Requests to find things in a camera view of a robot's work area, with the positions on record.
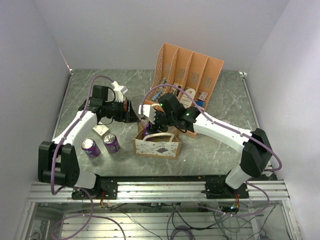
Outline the canvas bag with rope handles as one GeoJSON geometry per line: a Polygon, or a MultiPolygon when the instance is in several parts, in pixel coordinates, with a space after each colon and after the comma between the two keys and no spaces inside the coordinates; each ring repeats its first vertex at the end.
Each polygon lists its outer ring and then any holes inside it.
{"type": "Polygon", "coordinates": [[[137,123],[137,135],[132,139],[133,152],[137,156],[177,159],[182,143],[179,140],[180,132],[173,126],[168,132],[152,133],[147,136],[147,121],[137,123]]]}

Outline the purple soda can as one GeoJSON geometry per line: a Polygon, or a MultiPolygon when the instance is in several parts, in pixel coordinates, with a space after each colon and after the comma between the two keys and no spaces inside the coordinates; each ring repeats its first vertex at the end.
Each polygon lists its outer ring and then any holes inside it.
{"type": "Polygon", "coordinates": [[[117,137],[113,133],[106,134],[103,139],[103,144],[106,150],[112,154],[117,153],[120,150],[120,144],[118,142],[117,137]]]}

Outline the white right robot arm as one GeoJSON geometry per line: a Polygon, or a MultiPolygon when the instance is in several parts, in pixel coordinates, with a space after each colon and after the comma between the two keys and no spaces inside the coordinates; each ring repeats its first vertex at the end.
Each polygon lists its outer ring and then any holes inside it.
{"type": "Polygon", "coordinates": [[[210,116],[199,107],[185,107],[172,93],[161,96],[158,104],[161,110],[151,106],[143,112],[150,123],[149,133],[166,132],[169,127],[176,127],[182,132],[211,137],[241,153],[239,165],[226,175],[220,186],[224,197],[233,197],[245,181],[262,175],[272,157],[272,147],[264,130],[235,127],[210,116]]]}

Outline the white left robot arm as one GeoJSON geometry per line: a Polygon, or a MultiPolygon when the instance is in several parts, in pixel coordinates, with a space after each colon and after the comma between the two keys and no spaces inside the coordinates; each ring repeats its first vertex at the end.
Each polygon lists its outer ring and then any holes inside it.
{"type": "Polygon", "coordinates": [[[127,88],[113,82],[112,87],[94,85],[88,100],[78,108],[68,127],[52,141],[43,141],[38,148],[38,180],[63,187],[84,188],[85,194],[96,199],[102,193],[98,176],[82,171],[76,149],[102,118],[121,123],[138,120],[131,101],[125,97],[127,88]]]}

